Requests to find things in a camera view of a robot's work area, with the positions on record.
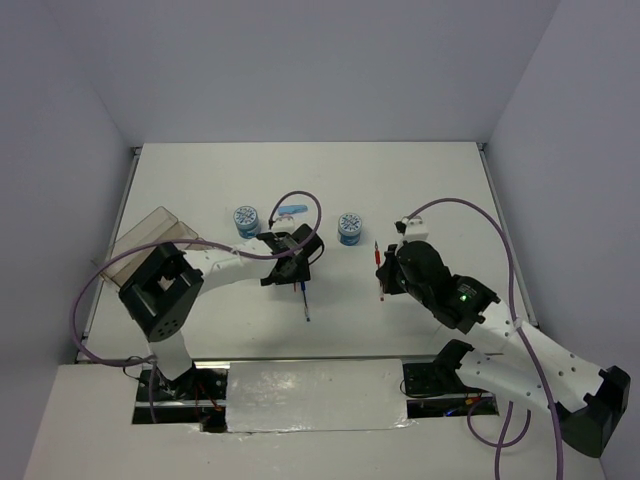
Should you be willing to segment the red pen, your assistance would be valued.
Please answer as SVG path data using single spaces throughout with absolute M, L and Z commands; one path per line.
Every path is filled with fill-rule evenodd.
M 377 272 L 382 266 L 381 254 L 380 254 L 377 240 L 374 240 L 374 257 L 375 257 L 375 263 L 376 263 L 376 278 L 378 279 L 378 283 L 379 283 L 379 300 L 381 302 L 384 302 L 385 300 L 384 286 L 382 281 L 377 277 Z

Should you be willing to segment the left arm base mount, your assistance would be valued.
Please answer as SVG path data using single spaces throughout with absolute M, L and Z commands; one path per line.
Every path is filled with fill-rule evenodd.
M 150 367 L 128 377 L 137 381 L 133 425 L 189 424 L 208 433 L 227 431 L 227 369 L 198 368 L 195 379 L 177 390 L 159 373 L 151 378 Z

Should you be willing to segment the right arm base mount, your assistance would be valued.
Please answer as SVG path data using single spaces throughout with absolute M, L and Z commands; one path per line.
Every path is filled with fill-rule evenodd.
M 493 394 L 464 385 L 434 362 L 404 363 L 399 390 L 409 419 L 497 415 Z

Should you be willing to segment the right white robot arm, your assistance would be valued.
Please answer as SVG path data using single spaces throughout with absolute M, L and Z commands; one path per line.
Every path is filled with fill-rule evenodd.
M 451 273 L 425 241 L 389 245 L 376 276 L 384 293 L 410 295 L 446 330 L 460 333 L 436 358 L 442 389 L 491 390 L 549 413 L 567 445 L 591 458 L 603 455 L 628 406 L 626 371 L 587 361 L 530 324 L 517 323 L 493 290 Z

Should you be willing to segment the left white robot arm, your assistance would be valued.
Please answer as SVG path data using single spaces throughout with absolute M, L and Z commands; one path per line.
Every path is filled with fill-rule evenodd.
M 155 247 L 120 288 L 119 299 L 156 358 L 160 387 L 175 399 L 195 389 L 196 367 L 181 329 L 200 295 L 245 280 L 263 287 L 308 282 L 313 256 L 324 248 L 307 224 L 221 248 L 182 250 L 175 242 Z

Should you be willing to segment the blue pen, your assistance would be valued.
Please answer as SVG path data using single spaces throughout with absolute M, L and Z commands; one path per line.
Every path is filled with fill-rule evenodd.
M 309 304 L 308 304 L 308 298 L 307 298 L 306 284 L 304 282 L 297 282 L 294 284 L 294 289 L 296 291 L 301 292 L 302 301 L 303 301 L 304 318 L 306 322 L 310 322 L 311 318 L 310 318 Z

